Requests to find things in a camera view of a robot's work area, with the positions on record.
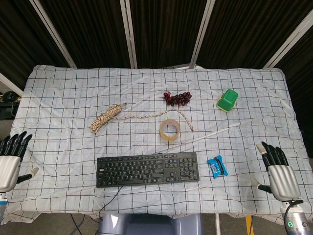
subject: blue wrapper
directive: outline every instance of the blue wrapper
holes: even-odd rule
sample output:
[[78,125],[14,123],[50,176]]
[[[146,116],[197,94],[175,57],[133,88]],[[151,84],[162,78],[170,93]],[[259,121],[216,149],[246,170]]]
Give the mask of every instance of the blue wrapper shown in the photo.
[[218,155],[215,158],[212,158],[210,160],[207,160],[207,163],[209,164],[213,178],[215,179],[219,175],[228,175],[225,166],[222,161],[222,156]]

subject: twine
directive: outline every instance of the twine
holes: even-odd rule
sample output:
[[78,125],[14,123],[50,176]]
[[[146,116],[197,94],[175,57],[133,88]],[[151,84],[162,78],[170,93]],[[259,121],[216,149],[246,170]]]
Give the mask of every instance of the twine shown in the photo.
[[194,129],[192,128],[190,122],[188,121],[187,117],[185,114],[178,110],[178,109],[171,109],[171,110],[166,110],[162,113],[156,114],[156,115],[147,115],[147,116],[129,116],[129,117],[115,117],[122,111],[122,105],[123,104],[115,104],[112,107],[110,107],[104,114],[100,114],[100,116],[97,117],[97,119],[91,124],[91,131],[93,133],[96,133],[103,125],[107,124],[110,120],[115,119],[115,120],[126,120],[129,118],[156,118],[158,116],[161,116],[165,113],[168,112],[179,112],[186,120],[188,126],[190,127],[190,130],[193,132]]

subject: spacebar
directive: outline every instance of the spacebar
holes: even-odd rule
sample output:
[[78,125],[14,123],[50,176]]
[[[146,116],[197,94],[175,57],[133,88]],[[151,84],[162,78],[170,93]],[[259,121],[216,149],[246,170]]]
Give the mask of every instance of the spacebar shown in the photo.
[[117,181],[117,185],[136,185],[136,184],[143,184],[143,180]]

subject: green box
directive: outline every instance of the green box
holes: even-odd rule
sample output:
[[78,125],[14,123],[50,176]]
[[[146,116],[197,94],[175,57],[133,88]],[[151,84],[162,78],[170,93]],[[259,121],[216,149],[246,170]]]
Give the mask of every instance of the green box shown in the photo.
[[228,89],[217,102],[217,107],[225,112],[228,112],[234,107],[238,93]]

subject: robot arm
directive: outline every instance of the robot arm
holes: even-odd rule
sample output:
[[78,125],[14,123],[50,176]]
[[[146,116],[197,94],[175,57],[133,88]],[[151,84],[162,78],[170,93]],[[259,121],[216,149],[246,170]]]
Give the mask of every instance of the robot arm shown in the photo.
[[0,144],[0,223],[8,203],[6,193],[38,172],[38,168],[34,168],[29,174],[19,176],[28,142],[32,138],[32,135],[29,135],[23,140],[26,134],[23,132],[20,135],[8,136]]
[[252,184],[262,191],[272,193],[282,202],[280,211],[287,234],[310,235],[309,224],[303,209],[299,206],[303,203],[303,200],[298,200],[301,196],[300,188],[284,152],[279,147],[274,148],[265,142],[262,142],[262,145],[257,144],[257,148],[268,171],[270,186],[262,185],[254,178],[251,179]]

